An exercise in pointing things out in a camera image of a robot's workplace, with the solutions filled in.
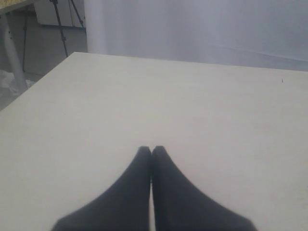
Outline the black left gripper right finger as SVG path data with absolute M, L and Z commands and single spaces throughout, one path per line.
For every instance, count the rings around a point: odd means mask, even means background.
M 152 152 L 152 190 L 158 231 L 254 231 L 253 223 L 195 187 L 163 146 Z

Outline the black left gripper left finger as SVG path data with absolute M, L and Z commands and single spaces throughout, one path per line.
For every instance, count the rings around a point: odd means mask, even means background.
M 54 231 L 147 231 L 151 151 L 141 146 L 128 168 L 99 197 L 59 219 Z

